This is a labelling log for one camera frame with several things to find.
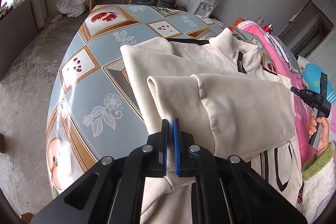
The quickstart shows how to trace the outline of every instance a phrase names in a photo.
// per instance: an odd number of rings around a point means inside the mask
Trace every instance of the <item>person's arm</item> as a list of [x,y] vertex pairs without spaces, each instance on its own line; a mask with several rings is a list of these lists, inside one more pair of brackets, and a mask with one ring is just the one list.
[[310,158],[302,167],[303,179],[303,215],[308,223],[322,213],[336,188],[334,172],[334,144],[329,143],[329,124],[325,117],[314,119],[314,112],[310,114],[308,125],[309,135],[316,132],[317,122],[323,126],[316,155]]

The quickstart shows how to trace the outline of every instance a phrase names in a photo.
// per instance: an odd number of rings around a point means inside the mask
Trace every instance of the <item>jacket collar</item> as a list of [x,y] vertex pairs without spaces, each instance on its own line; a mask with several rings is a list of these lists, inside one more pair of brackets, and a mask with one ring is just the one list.
[[210,38],[209,43],[217,54],[236,69],[239,51],[244,54],[242,63],[247,73],[260,66],[258,46],[235,39],[228,28]]

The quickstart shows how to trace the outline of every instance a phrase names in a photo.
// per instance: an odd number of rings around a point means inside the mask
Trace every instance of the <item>jacket sleeve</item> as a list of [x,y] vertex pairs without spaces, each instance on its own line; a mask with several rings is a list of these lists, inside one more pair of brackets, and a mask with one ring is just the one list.
[[318,159],[314,155],[302,167],[303,215],[308,224],[313,223],[322,213],[335,192],[334,150],[335,146],[331,142]]

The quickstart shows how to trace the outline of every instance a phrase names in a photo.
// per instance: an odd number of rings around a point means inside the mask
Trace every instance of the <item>table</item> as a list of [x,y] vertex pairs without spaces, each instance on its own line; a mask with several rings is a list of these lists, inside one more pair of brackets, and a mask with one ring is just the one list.
[[127,156],[147,142],[120,46],[160,36],[208,40],[226,27],[257,45],[262,65],[276,72],[258,37],[225,23],[167,8],[97,5],[69,45],[50,99],[46,158],[53,197],[98,159]]

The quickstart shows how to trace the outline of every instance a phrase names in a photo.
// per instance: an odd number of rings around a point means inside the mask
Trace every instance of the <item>white flower print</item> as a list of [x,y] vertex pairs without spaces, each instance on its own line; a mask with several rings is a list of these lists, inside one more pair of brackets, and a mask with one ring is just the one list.
[[131,7],[128,7],[130,10],[132,10],[133,12],[136,12],[137,10],[143,11],[146,9],[146,6],[142,6],[142,5],[134,5]]
[[197,27],[197,25],[194,22],[192,22],[187,16],[183,16],[182,20],[184,20],[184,23],[189,23],[190,27]]
[[120,44],[120,46],[122,45],[134,45],[136,43],[136,41],[133,39],[134,36],[130,36],[127,37],[127,32],[125,30],[123,30],[122,32],[114,32],[113,35],[115,36],[115,38],[117,39],[118,42],[122,42]]
[[102,121],[112,127],[113,129],[116,128],[116,121],[117,119],[120,119],[122,117],[122,112],[120,110],[117,110],[114,112],[117,117],[113,116],[111,110],[118,109],[121,105],[121,97],[119,97],[118,94],[112,94],[109,93],[107,95],[107,98],[104,99],[104,105],[103,106],[96,106],[91,114],[83,117],[83,124],[85,124],[87,127],[92,126],[92,132],[94,137],[98,137],[100,133],[103,131],[103,123]]

